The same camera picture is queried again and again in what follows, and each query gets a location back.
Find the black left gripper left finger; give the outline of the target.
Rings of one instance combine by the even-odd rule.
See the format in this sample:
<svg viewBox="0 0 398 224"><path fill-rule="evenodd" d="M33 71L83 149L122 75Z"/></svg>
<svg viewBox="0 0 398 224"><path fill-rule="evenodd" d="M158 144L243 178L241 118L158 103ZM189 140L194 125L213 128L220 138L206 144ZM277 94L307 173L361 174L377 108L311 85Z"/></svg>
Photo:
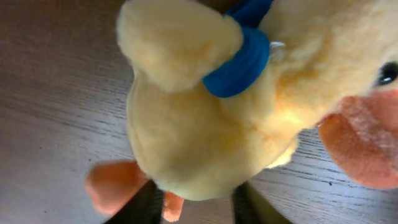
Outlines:
<svg viewBox="0 0 398 224"><path fill-rule="evenodd" d="M153 180L149 180L104 224L160 224L164 192Z"/></svg>

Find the yellow plush duck toy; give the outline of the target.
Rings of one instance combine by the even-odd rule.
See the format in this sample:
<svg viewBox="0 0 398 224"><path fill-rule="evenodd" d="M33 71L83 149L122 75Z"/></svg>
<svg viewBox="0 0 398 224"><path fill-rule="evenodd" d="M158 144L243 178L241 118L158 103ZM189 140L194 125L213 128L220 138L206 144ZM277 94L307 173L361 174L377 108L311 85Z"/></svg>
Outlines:
<svg viewBox="0 0 398 224"><path fill-rule="evenodd" d="M397 1L126 1L118 45L134 158L96 164L86 189L116 216L153 181L162 215L229 195L287 164L319 128L334 162L372 189L397 187Z"/></svg>

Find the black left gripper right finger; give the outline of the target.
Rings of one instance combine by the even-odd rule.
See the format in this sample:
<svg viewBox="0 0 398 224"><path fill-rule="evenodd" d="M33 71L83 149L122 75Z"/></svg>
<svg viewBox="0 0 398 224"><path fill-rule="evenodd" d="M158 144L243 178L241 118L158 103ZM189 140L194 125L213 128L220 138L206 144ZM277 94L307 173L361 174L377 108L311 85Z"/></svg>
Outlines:
<svg viewBox="0 0 398 224"><path fill-rule="evenodd" d="M249 182L237 187L231 199L234 224L292 224Z"/></svg>

